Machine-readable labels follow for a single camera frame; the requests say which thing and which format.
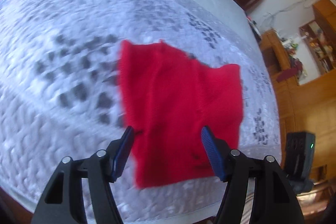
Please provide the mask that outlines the wooden wall shelf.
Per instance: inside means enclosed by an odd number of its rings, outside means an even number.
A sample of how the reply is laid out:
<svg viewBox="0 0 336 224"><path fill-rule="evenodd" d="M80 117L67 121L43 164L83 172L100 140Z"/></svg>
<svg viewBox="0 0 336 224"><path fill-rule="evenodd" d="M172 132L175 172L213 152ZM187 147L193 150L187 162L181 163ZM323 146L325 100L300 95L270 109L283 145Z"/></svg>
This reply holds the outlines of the wooden wall shelf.
<svg viewBox="0 0 336 224"><path fill-rule="evenodd" d="M313 56L321 75L335 69L336 16L331 0L312 5L314 19L299 28L299 34Z"/></svg>

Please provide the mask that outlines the grey quilted bedspread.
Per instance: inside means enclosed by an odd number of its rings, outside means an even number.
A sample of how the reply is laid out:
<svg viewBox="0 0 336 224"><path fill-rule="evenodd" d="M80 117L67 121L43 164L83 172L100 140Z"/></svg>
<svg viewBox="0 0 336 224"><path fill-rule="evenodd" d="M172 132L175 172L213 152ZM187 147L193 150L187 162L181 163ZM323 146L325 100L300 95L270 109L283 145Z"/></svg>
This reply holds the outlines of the grey quilted bedspread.
<svg viewBox="0 0 336 224"><path fill-rule="evenodd" d="M240 65L239 149L281 159L275 93L233 0L1 0L1 187L20 205L35 210L63 157L88 157L123 133L123 39Z"/></svg>

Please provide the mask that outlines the wooden desk cabinet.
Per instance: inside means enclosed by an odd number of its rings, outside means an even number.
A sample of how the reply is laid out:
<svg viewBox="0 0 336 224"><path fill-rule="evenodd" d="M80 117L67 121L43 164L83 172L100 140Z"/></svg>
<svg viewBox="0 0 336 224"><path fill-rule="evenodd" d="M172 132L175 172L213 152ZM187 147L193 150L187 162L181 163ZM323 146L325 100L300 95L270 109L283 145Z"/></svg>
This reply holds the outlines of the wooden desk cabinet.
<svg viewBox="0 0 336 224"><path fill-rule="evenodd" d="M276 94L280 118L281 151L289 132L315 134L311 178L335 178L335 71L299 85L296 77L277 81L290 68L288 54L274 30L262 34L260 50Z"/></svg>

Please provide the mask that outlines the dark red cloth on desk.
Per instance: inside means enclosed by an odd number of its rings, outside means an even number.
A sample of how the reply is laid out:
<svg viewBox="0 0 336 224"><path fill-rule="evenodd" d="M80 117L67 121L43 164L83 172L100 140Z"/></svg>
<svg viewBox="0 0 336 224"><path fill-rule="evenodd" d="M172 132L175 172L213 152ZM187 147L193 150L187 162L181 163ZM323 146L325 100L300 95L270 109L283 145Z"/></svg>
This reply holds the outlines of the dark red cloth on desk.
<svg viewBox="0 0 336 224"><path fill-rule="evenodd" d="M283 82L291 77L297 77L297 74L299 72L299 69L296 67L286 69L282 71L276 78L276 81L278 83Z"/></svg>

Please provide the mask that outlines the red knit sweater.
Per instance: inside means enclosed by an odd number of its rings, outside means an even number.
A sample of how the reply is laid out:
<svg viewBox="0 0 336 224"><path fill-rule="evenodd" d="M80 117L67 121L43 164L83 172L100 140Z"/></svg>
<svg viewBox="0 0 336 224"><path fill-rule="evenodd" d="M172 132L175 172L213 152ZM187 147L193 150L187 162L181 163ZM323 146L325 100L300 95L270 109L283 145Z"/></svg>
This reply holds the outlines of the red knit sweater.
<svg viewBox="0 0 336 224"><path fill-rule="evenodd" d="M237 148L243 119L240 67L211 68L163 41L124 40L118 61L124 122L135 132L135 184L164 186L211 177L201 142L208 126Z"/></svg>

